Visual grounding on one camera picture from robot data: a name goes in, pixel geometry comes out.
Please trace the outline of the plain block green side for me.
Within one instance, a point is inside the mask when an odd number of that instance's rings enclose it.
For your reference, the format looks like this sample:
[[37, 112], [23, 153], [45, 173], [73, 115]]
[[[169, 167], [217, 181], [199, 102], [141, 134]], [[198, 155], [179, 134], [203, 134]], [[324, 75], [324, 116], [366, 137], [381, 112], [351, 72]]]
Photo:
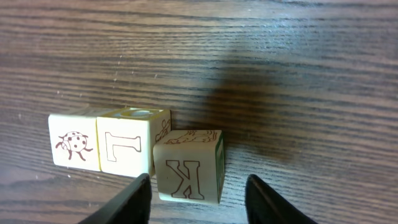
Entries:
[[217, 205], [225, 164], [221, 130], [174, 130], [154, 146], [161, 200]]

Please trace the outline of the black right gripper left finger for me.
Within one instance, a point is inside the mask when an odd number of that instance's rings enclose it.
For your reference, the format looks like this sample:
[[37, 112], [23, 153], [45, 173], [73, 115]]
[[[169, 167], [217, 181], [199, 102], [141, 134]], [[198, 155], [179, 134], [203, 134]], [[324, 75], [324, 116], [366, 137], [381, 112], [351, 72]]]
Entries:
[[148, 224], [151, 200], [150, 175], [141, 174], [108, 203], [79, 224]]

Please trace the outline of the plain block yellow side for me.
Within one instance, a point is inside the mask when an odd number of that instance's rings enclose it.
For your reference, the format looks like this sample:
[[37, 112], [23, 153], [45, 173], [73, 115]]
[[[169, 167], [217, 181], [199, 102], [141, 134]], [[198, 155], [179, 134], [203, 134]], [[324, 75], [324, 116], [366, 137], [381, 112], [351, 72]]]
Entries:
[[171, 130], [170, 110], [124, 108], [96, 119], [99, 161], [105, 173], [155, 174], [153, 147]]

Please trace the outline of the green framed wooden block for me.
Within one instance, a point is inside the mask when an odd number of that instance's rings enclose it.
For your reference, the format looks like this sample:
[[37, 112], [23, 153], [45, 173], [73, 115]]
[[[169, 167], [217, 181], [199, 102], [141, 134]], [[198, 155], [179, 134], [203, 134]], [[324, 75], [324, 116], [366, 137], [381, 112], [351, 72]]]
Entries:
[[48, 117], [53, 163], [58, 166], [100, 171], [97, 117], [112, 108], [86, 107], [52, 113]]

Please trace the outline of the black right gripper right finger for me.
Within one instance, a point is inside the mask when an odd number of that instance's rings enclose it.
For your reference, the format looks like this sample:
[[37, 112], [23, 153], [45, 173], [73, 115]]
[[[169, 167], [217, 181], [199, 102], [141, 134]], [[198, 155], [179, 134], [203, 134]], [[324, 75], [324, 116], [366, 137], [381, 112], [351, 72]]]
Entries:
[[245, 207], [249, 224], [317, 224], [254, 174], [246, 181]]

